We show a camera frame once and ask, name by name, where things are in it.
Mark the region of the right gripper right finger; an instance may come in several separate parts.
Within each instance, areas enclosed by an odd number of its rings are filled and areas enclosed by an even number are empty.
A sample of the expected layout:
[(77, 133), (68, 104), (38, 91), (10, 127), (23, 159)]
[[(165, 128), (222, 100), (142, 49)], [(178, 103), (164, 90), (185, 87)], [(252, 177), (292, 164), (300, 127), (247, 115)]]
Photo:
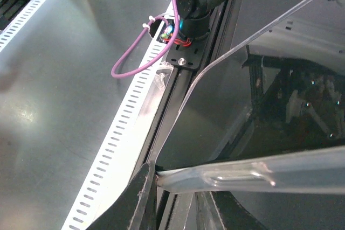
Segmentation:
[(231, 192), (197, 192), (197, 229), (266, 229)]

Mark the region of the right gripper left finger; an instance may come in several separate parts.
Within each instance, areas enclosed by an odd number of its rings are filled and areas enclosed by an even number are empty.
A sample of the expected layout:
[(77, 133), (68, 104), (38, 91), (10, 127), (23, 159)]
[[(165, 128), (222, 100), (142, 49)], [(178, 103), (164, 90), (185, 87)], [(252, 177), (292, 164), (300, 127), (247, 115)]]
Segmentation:
[(88, 226), (94, 230), (156, 229), (155, 163), (143, 164), (115, 203)]

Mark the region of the clear phone case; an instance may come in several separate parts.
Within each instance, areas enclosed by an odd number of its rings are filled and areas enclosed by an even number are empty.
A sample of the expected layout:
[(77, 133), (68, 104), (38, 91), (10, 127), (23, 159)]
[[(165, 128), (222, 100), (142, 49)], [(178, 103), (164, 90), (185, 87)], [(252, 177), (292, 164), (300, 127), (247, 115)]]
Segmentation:
[(212, 62), (155, 165), (171, 193), (344, 194), (344, 0), (303, 0)]

